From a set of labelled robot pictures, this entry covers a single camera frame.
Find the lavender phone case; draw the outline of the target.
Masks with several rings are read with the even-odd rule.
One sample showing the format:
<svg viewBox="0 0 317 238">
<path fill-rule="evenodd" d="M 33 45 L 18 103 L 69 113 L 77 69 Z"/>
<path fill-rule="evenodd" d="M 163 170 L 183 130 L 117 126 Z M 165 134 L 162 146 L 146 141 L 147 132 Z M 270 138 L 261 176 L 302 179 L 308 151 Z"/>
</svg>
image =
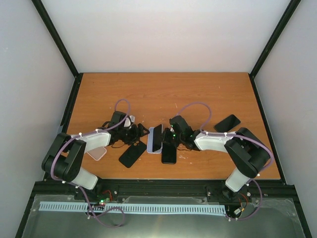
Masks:
<svg viewBox="0 0 317 238">
<path fill-rule="evenodd" d="M 154 127 L 149 128 L 148 141 L 147 141 L 147 153 L 149 154 L 160 154 L 162 151 L 162 146 L 159 150 L 153 151 L 153 135 Z"/>
</svg>

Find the white phone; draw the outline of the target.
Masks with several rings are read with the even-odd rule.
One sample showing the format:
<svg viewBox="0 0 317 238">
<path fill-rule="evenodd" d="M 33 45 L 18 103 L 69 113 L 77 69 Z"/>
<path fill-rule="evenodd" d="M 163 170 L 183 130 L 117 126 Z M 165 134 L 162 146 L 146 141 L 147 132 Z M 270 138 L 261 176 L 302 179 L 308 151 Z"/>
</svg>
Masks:
<svg viewBox="0 0 317 238">
<path fill-rule="evenodd" d="M 153 129 L 153 143 L 152 143 L 152 152 L 153 153 L 161 153 L 162 150 L 162 132 L 163 125 L 159 124 Z"/>
</svg>

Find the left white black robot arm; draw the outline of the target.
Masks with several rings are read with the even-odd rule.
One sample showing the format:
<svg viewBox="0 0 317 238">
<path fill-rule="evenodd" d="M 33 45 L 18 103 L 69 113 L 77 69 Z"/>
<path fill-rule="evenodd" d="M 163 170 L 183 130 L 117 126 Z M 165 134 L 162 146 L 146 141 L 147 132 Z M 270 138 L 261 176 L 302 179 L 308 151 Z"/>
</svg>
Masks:
<svg viewBox="0 0 317 238">
<path fill-rule="evenodd" d="M 119 140 L 129 146 L 141 145 L 139 139 L 150 132 L 134 120 L 132 115 L 115 111 L 111 120 L 95 131 L 78 135 L 59 133 L 42 162 L 42 170 L 53 179 L 85 188 L 91 199 L 99 199 L 103 187 L 97 183 L 96 175 L 82 168 L 84 154 L 99 160 L 106 154 L 106 147 Z"/>
</svg>

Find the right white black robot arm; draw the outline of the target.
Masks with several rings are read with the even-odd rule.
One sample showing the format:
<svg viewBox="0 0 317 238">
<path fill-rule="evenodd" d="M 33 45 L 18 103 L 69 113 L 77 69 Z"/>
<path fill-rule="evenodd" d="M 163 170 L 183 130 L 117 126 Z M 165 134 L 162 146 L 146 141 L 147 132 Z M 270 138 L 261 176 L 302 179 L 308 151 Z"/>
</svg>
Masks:
<svg viewBox="0 0 317 238">
<path fill-rule="evenodd" d="M 170 128 L 162 132 L 163 145 L 177 148 L 182 144 L 188 150 L 212 150 L 230 156 L 235 169 L 226 179 L 225 186 L 232 192 L 239 192 L 274 161 L 273 153 L 245 127 L 234 132 L 193 130 L 180 115 L 171 118 L 169 123 Z"/>
</svg>

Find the dark green phone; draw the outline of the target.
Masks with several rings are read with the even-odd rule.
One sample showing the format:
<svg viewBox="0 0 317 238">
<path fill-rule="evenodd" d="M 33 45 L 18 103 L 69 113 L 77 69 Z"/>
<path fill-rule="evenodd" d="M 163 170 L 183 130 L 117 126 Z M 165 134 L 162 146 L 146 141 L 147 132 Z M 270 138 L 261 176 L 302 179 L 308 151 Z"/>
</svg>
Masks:
<svg viewBox="0 0 317 238">
<path fill-rule="evenodd" d="M 219 133 L 229 132 L 234 127 L 238 126 L 240 123 L 241 121 L 234 114 L 231 114 L 219 123 L 217 123 L 214 126 L 214 129 L 216 130 L 216 132 Z"/>
</svg>

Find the left controller board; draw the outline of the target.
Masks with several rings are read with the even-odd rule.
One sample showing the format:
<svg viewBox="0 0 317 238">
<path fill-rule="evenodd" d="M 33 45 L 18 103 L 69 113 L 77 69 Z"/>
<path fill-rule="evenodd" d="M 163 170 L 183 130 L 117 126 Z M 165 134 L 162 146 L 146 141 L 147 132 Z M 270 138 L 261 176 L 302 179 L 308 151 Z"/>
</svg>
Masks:
<svg viewBox="0 0 317 238">
<path fill-rule="evenodd" d="M 105 205 L 113 200 L 112 192 L 110 190 L 102 191 L 97 195 L 97 200 L 100 205 Z"/>
</svg>

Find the controller board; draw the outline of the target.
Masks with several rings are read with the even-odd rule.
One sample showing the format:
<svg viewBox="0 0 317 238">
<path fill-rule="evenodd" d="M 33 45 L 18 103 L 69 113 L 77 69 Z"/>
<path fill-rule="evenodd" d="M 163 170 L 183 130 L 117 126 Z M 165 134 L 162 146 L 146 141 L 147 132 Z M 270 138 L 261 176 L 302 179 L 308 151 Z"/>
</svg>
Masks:
<svg viewBox="0 0 317 238">
<path fill-rule="evenodd" d="M 242 215 L 249 203 L 249 199 L 246 195 L 240 193 L 238 196 L 238 202 L 239 206 L 234 210 L 235 217 L 240 217 Z"/>
<path fill-rule="evenodd" d="M 100 205 L 105 205 L 113 200 L 112 192 L 110 190 L 102 191 L 97 195 L 97 200 Z"/>
</svg>

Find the right controller board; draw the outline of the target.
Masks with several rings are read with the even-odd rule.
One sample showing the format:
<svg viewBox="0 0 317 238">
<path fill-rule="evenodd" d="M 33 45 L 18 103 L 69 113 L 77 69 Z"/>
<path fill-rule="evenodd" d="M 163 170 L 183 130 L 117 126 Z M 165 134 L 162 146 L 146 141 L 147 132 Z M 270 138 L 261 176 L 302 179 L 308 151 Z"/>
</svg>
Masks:
<svg viewBox="0 0 317 238">
<path fill-rule="evenodd" d="M 249 199 L 246 195 L 240 193 L 238 196 L 238 202 L 239 206 L 234 210 L 235 217 L 240 217 L 242 215 L 249 203 Z"/>
</svg>

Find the black aluminium frame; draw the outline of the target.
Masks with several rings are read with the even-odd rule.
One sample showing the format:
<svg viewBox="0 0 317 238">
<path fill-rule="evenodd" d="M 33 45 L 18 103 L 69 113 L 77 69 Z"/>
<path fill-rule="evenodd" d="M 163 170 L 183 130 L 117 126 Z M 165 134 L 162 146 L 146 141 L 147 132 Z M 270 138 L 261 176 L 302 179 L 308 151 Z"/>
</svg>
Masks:
<svg viewBox="0 0 317 238">
<path fill-rule="evenodd" d="M 253 89 L 253 94 L 255 96 L 256 102 L 258 104 L 258 108 L 260 110 L 260 114 L 264 123 L 264 127 L 268 136 L 269 143 L 272 146 L 272 152 L 273 152 L 275 161 L 277 163 L 278 172 L 279 172 L 279 175 L 281 176 L 281 179 L 278 179 L 278 180 L 267 179 L 260 182 L 261 188 L 264 189 L 263 196 L 269 199 L 273 199 L 273 198 L 292 199 L 293 206 L 296 209 L 296 216 L 298 216 L 299 218 L 299 222 L 300 222 L 300 226 L 303 231 L 303 234 L 306 238 L 310 238 L 312 235 L 308 227 L 308 223 L 305 218 L 295 186 L 287 184 L 286 182 L 286 178 L 282 170 L 282 166 L 277 154 L 277 150 L 275 148 L 273 137 L 269 129 L 269 125 L 264 113 L 264 109 L 263 109 L 262 102 L 258 93 L 258 89 L 256 87 L 256 83 L 255 83 L 255 77 L 257 76 L 262 65 L 267 59 L 270 51 L 273 49 L 275 43 L 279 39 L 280 35 L 282 34 L 284 28 L 287 26 L 289 20 L 291 19 L 292 15 L 296 11 L 299 4 L 300 4 L 300 1 L 298 0 L 292 0 L 289 2 L 286 10 L 281 16 L 272 35 L 270 36 L 267 44 L 265 45 L 263 51 L 261 52 L 255 66 L 253 67 L 251 73 L 248 74 L 248 76 L 249 76 L 250 83 Z M 61 125 L 60 125 L 62 132 L 66 132 L 70 123 L 70 118 L 71 118 L 74 105 L 77 99 L 77 95 L 78 95 L 79 88 L 82 82 L 83 74 L 79 73 L 78 70 L 76 69 L 76 66 L 73 63 L 73 60 L 71 59 L 42 1 L 35 0 L 33 1 L 33 5 L 35 9 L 37 10 L 38 14 L 40 15 L 46 28 L 48 29 L 52 39 L 54 40 L 56 46 L 58 47 L 71 73 L 74 76 L 74 83 L 73 83 L 71 93 L 68 98 L 65 111 L 63 114 L 63 118 L 61 120 Z M 157 182 L 156 180 L 153 180 L 153 179 L 148 182 L 133 182 L 132 180 L 129 180 L 129 179 L 126 179 L 124 181 L 119 181 L 117 179 L 114 179 L 114 180 L 103 179 L 102 180 L 103 185 L 109 185 L 109 184 L 114 185 L 115 183 L 119 184 L 119 186 L 123 188 L 126 188 L 128 184 L 132 184 L 134 186 L 132 189 L 132 193 L 134 195 L 138 194 L 142 197 L 145 196 L 145 188 L 153 189 L 155 194 L 158 195 L 159 197 L 166 195 L 166 192 L 167 192 L 167 190 L 161 186 L 162 184 L 161 182 Z M 75 188 L 71 188 L 68 185 L 57 184 L 57 182 L 53 181 L 50 175 L 45 173 L 43 180 L 36 182 L 33 187 L 24 215 L 22 217 L 21 223 L 16 233 L 16 237 L 18 238 L 21 238 L 23 237 L 23 235 L 26 234 L 26 227 L 28 223 L 31 222 L 31 215 L 33 214 L 33 211 L 31 210 L 31 206 L 34 205 L 35 197 L 37 195 L 75 195 L 77 196 L 78 190 Z"/>
</svg>

